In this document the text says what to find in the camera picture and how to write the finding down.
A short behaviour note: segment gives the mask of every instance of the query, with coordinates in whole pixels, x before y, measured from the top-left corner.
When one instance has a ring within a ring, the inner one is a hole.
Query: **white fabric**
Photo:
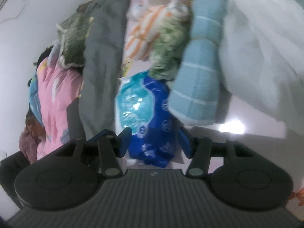
[[[223,84],[304,135],[304,10],[294,0],[229,0]]]

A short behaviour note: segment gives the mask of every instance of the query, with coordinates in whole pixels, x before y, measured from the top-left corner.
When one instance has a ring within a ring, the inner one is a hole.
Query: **cable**
[[[8,21],[18,19],[18,17],[22,14],[22,12],[24,11],[24,9],[25,9],[25,7],[26,7],[26,4],[27,4],[26,0],[22,0],[22,1],[24,1],[24,6],[23,6],[23,8],[21,9],[20,13],[19,13],[17,16],[15,16],[15,17],[11,17],[11,18],[5,19],[5,20],[3,20],[3,21],[0,21],[0,25],[3,24],[3,23],[5,23],[5,22],[8,22]]]

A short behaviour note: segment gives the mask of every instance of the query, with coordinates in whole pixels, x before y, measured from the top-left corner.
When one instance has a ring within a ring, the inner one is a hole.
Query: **striped towel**
[[[211,125],[219,98],[221,40],[227,0],[195,0],[194,18],[168,107],[186,125]]]
[[[132,60],[148,56],[166,16],[173,14],[165,5],[151,6],[133,27],[125,45],[125,56]]]

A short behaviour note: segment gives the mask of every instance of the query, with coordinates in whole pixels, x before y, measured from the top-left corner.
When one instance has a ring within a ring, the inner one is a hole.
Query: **plastic bag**
[[[304,135],[304,10],[294,0],[229,0],[222,83]]]
[[[148,71],[121,78],[116,97],[116,133],[129,126],[129,155],[165,168],[175,152],[175,122],[167,107],[169,90]]]

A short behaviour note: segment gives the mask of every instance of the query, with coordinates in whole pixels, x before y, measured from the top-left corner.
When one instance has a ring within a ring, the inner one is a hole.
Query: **green patterned cloth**
[[[85,64],[83,52],[94,19],[90,17],[94,8],[88,9],[89,3],[91,2],[81,4],[74,14],[57,25],[58,39],[61,42],[58,63],[63,68],[82,67]]]
[[[150,54],[150,59],[153,60],[150,77],[168,81],[175,79],[184,47],[189,40],[190,25],[189,21],[182,22],[175,17],[163,19],[160,36]]]

